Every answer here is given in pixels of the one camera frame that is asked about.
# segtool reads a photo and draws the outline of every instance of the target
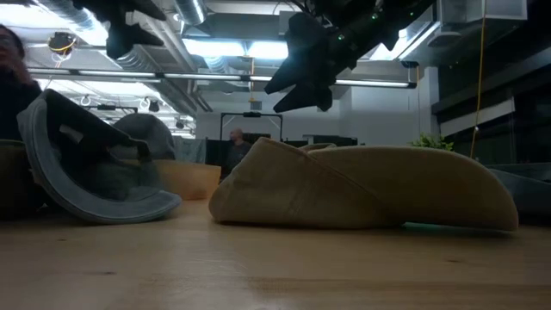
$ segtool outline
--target man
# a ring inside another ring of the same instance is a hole
[[[232,147],[227,155],[226,166],[232,171],[251,149],[251,144],[243,140],[243,130],[235,128],[230,132]]]

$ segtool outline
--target wall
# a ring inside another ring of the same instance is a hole
[[[367,146],[405,146],[421,132],[438,134],[430,105],[438,101],[437,69],[415,90],[355,87],[341,99],[339,130]]]
[[[274,139],[279,139],[280,131],[275,126],[280,125],[277,117],[244,118],[236,116],[232,119],[230,115],[224,118],[226,125],[222,130],[222,139],[227,140],[230,131],[239,127],[246,133],[269,133]],[[220,137],[220,113],[203,114],[197,116],[197,139],[209,138],[216,140]],[[323,134],[339,135],[338,118],[336,117],[305,117],[286,113],[283,115],[283,139],[303,140],[303,135]]]
[[[263,93],[255,93],[255,100],[263,102],[263,114],[274,114],[273,107],[283,98],[284,94],[274,94],[267,96]],[[220,138],[220,113],[243,113],[250,110],[248,100],[250,94],[234,93],[230,96],[219,94],[204,94],[203,97],[215,111],[209,114],[197,115],[196,132],[197,139],[219,139]],[[339,100],[334,101],[333,108],[328,112],[318,112],[317,108],[303,108],[300,110],[289,111],[283,115],[283,139],[303,140],[303,135],[323,134],[339,135]],[[230,115],[224,118],[224,128],[222,130],[222,139],[227,140],[230,131],[240,127],[246,133],[269,133],[272,138],[280,139],[279,118],[244,118]]]
[[[438,102],[437,68],[426,68],[415,90],[386,88],[350,88],[326,113],[316,108],[304,108],[283,113],[283,139],[303,140],[303,135],[340,135],[358,138],[367,146],[405,146],[416,140],[421,132],[439,134],[436,117],[430,112],[431,104]],[[197,116],[196,137],[218,139],[220,111],[242,113],[249,110],[248,94],[232,94],[235,102],[223,101],[214,95],[204,95],[218,113]],[[263,113],[273,114],[273,106],[283,94],[255,99],[263,101]],[[225,118],[225,124],[231,116]],[[235,127],[248,133],[269,133],[279,139],[279,129],[267,118],[245,119],[235,117],[222,131],[223,139]]]

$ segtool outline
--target metal frame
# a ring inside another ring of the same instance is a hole
[[[108,104],[102,104],[102,105],[95,105],[95,106],[81,106],[82,108],[84,109],[97,109],[98,111],[116,111],[117,109],[120,109],[120,110],[132,110],[134,111],[134,113],[138,113],[138,108],[135,108],[135,107],[121,107],[121,106],[111,106],[111,105],[108,105]]]
[[[226,117],[227,115],[235,115],[235,116],[243,116],[245,118],[253,118],[253,117],[250,117],[250,116],[247,116],[248,114],[245,112],[245,113],[221,113],[220,114],[220,141],[222,141],[222,131],[224,129],[224,126],[222,125],[224,123],[224,117]],[[260,117],[278,117],[279,118],[279,139],[281,141],[283,141],[283,115],[277,115],[277,114],[269,114],[269,115],[266,115],[266,114],[262,114],[262,113],[258,113],[257,115],[260,115],[258,116],[258,118]]]
[[[28,68],[33,77],[45,77],[48,79],[73,79],[89,80],[91,78],[113,78],[123,82],[158,83],[160,80],[202,80],[202,81],[236,81],[236,82],[269,82],[272,77],[255,76],[247,74],[203,74],[203,73],[164,73],[144,71],[99,71],[99,70],[77,70],[77,69],[53,69],[53,68]],[[410,81],[388,81],[388,80],[352,80],[337,79],[336,86],[358,86],[358,87],[382,87],[397,89],[414,89],[417,83]]]

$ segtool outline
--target tan bucket hat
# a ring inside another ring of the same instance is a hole
[[[517,229],[517,210],[484,166],[414,147],[314,147],[260,139],[217,188],[218,222],[373,228],[418,222]]]
[[[209,199],[218,187],[221,168],[209,164],[154,160],[164,188],[182,200]]]

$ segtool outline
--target black device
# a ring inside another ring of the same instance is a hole
[[[176,119],[176,128],[178,128],[178,129],[183,129],[184,128],[184,124],[183,124],[182,120]]]
[[[48,40],[48,48],[50,48],[52,53],[57,53],[59,56],[67,57],[71,55],[76,42],[77,38],[73,34],[56,32],[53,34],[53,37]]]
[[[329,87],[346,68],[383,43],[393,50],[399,31],[436,0],[311,0],[289,19],[288,57],[264,89],[272,94],[295,85],[275,106],[277,113],[332,105]]]
[[[160,21],[166,15],[151,0],[73,0],[76,9],[89,9],[100,22],[110,22],[107,55],[118,59],[130,52],[134,44],[162,46],[158,37],[142,29],[139,24],[127,25],[127,12],[139,11]]]

